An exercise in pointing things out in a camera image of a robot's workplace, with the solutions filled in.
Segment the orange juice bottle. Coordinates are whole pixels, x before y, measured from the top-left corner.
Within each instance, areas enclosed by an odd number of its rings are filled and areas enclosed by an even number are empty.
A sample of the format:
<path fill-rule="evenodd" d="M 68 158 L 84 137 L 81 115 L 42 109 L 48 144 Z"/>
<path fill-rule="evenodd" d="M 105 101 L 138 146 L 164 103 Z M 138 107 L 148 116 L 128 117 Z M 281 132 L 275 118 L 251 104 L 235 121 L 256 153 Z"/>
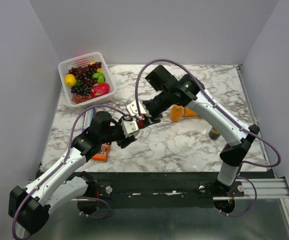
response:
<path fill-rule="evenodd" d="M 182 115 L 183 107 L 175 104 L 170 110 L 169 118 L 172 122 L 177 123 L 181 120 Z"/>

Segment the red bottle cap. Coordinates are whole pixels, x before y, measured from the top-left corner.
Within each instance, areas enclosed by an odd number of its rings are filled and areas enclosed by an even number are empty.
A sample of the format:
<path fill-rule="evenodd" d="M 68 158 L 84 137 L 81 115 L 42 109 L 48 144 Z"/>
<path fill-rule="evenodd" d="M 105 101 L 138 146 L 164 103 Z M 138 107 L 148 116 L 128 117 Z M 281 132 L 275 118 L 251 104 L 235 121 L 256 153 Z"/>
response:
<path fill-rule="evenodd" d="M 144 120 L 138 120 L 137 125 L 139 129 L 143 129 L 145 127 L 145 121 Z"/>

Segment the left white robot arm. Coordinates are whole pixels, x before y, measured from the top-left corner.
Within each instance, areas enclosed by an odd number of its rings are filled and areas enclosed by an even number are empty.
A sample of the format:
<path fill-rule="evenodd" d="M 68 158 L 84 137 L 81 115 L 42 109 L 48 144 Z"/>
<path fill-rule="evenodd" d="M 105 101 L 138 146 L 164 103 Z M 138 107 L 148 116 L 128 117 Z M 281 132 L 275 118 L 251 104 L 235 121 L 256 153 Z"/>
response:
<path fill-rule="evenodd" d="M 142 117 L 138 114 L 129 112 L 115 122 L 109 112 L 98 111 L 89 127 L 76 137 L 70 137 L 67 150 L 53 166 L 25 187 L 14 187 L 8 205 L 13 237 L 19 239 L 17 225 L 33 235 L 47 223 L 51 213 L 66 202 L 91 197 L 95 184 L 81 176 L 69 179 L 70 175 L 98 154 L 103 144 L 116 142 L 125 148 L 134 142 L 140 120 Z"/>

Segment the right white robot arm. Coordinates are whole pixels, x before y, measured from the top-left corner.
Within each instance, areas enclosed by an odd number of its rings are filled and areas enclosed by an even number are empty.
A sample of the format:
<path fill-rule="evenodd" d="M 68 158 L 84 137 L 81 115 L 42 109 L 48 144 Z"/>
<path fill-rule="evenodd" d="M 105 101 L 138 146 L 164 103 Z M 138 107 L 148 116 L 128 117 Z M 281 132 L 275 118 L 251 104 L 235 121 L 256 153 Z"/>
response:
<path fill-rule="evenodd" d="M 233 190 L 233 182 L 241 162 L 260 128 L 236 119 L 190 74 L 177 79 L 164 66 L 158 65 L 145 79 L 159 93 L 153 99 L 143 102 L 152 117 L 160 116 L 172 105 L 187 107 L 200 115 L 225 139 L 226 145 L 220 153 L 222 164 L 214 189 L 218 195 L 226 196 Z"/>

